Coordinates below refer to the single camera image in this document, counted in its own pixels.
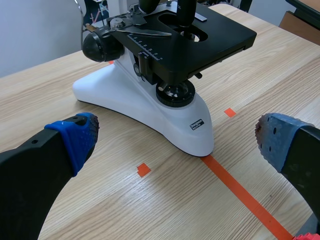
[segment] textured gripper pad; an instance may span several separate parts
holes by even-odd
[[[303,126],[312,124],[280,113],[267,113],[256,124],[255,137],[260,152],[279,173],[297,130]]]

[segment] red object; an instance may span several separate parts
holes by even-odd
[[[307,233],[306,235],[295,236],[293,240],[320,240],[320,235]]]
[[[201,160],[277,239],[294,239],[294,237],[253,196],[251,196],[251,194],[241,186],[241,184],[237,182],[237,180],[225,170],[217,160],[214,159],[214,157],[209,155],[201,157]]]
[[[151,172],[151,169],[145,164],[142,163],[140,166],[137,167],[138,168],[138,174],[140,177],[144,177],[145,175],[147,175],[148,173]]]
[[[230,118],[236,115],[236,112],[233,111],[231,108],[228,108],[227,110],[225,110],[224,113],[227,114]]]

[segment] microscope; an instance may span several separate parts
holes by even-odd
[[[190,155],[207,156],[214,149],[211,115],[189,79],[250,48],[257,33],[197,0],[159,1],[108,0],[110,17],[82,51],[114,64],[77,80],[73,92],[147,125]]]

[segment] blue gripper pad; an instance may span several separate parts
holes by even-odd
[[[279,173],[297,130],[303,126],[313,125],[280,113],[267,113],[256,124],[255,137],[260,152]]]
[[[79,113],[76,116],[87,117],[86,123],[77,125],[72,121],[56,121],[44,127],[60,132],[70,157],[74,177],[84,166],[90,150],[96,145],[99,130],[97,116],[89,112]]]

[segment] cable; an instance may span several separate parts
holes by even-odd
[[[78,3],[77,0],[74,0],[75,4],[77,4],[78,6],[78,9],[80,10],[80,13],[81,13],[81,36],[80,36],[80,39],[81,39],[81,50],[82,50],[82,43],[83,43],[83,40],[84,40],[84,12],[82,11],[81,9],[81,6],[80,4]]]

